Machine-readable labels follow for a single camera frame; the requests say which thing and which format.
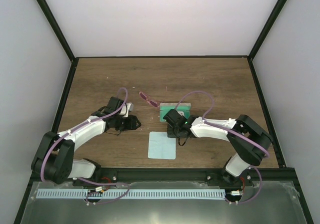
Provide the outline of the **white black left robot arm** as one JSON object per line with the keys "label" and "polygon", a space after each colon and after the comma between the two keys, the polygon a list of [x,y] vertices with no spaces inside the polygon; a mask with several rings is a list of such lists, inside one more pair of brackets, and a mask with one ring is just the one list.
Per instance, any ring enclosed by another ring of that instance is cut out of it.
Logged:
{"label": "white black left robot arm", "polygon": [[75,127],[60,133],[47,132],[33,158],[31,170],[43,180],[55,184],[71,178],[84,178],[90,185],[98,185],[102,180],[99,164],[88,159],[75,159],[75,151],[109,129],[122,133],[140,128],[140,121],[131,114],[133,107],[131,102],[111,97],[106,106]]}

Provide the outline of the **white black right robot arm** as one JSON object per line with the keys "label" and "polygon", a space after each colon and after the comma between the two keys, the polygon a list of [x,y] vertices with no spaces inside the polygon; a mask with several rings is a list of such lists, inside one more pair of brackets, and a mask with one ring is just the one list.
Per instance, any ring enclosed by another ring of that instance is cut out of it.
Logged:
{"label": "white black right robot arm", "polygon": [[213,138],[229,142],[234,148],[232,156],[222,169],[222,179],[227,185],[234,185],[241,174],[250,166],[259,166],[273,142],[272,137],[247,115],[236,119],[214,120],[199,116],[185,118],[175,109],[163,117],[169,138],[178,140],[190,138]]}

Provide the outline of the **pink sunglasses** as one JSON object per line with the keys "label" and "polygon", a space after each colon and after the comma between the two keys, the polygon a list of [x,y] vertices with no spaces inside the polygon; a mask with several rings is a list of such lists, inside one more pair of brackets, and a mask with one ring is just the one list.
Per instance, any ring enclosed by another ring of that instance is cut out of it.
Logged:
{"label": "pink sunglasses", "polygon": [[145,92],[139,91],[139,96],[143,98],[149,105],[155,107],[155,108],[160,108],[161,101],[155,100],[152,98],[150,95],[146,94]]}

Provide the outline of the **light blue cleaning cloth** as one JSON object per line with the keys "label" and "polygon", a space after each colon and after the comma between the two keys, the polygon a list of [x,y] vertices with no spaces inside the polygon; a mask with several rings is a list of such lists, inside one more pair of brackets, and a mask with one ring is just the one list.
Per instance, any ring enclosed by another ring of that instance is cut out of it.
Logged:
{"label": "light blue cleaning cloth", "polygon": [[150,132],[148,144],[149,159],[176,159],[176,139],[169,138],[166,132]]}

